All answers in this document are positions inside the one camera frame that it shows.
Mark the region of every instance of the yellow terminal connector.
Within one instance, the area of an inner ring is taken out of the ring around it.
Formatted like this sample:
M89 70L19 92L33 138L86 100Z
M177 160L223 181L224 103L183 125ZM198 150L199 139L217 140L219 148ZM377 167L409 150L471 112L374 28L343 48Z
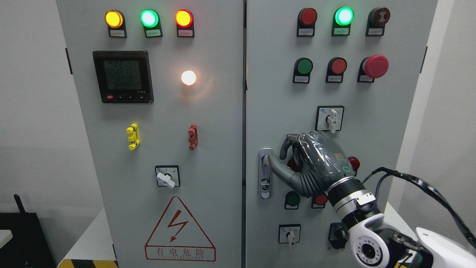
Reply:
M132 123L127 129L126 133L129 134L127 137L127 141L130 142L129 150L134 151L137 146L140 144L139 140L139 126L136 123Z

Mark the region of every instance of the green indicator light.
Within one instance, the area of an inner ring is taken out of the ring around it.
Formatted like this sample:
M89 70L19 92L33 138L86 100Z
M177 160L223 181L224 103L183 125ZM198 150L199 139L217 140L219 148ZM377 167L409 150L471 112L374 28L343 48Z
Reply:
M297 70L302 74L308 74L312 71L312 62L308 59L301 60L297 65Z
M341 7L336 11L336 22L340 26L347 26L354 20L354 11L350 7Z
M288 205L297 206L301 202L301 198L298 195L292 195L288 197Z
M153 10L143 10L140 13L140 21L147 28L154 28L159 23L159 16Z

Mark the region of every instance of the yellow indicator light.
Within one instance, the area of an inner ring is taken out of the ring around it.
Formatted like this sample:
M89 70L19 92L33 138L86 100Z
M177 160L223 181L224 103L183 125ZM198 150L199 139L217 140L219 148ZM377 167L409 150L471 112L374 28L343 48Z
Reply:
M197 80L197 75L193 71L185 71L182 73L182 82L187 85L191 86L195 84L195 81Z
M124 23L124 17L118 10L109 10L106 12L104 19L111 28L119 28Z
M192 13L188 10L178 10L177 13L175 13L175 22L182 28L192 25Z

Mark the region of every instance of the illuminated white light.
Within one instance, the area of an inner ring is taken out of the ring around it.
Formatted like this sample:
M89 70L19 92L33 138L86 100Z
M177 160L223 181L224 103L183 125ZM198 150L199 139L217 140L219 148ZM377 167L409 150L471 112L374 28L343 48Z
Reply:
M197 75L193 71L185 71L182 73L182 82L187 85L191 86L195 84L195 81L197 80Z

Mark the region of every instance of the yellow black hazard tape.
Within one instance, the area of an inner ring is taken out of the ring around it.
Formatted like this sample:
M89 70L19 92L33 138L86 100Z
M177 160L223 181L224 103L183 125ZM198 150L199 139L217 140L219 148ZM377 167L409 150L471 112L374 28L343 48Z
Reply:
M116 260L64 259L58 268L118 268Z

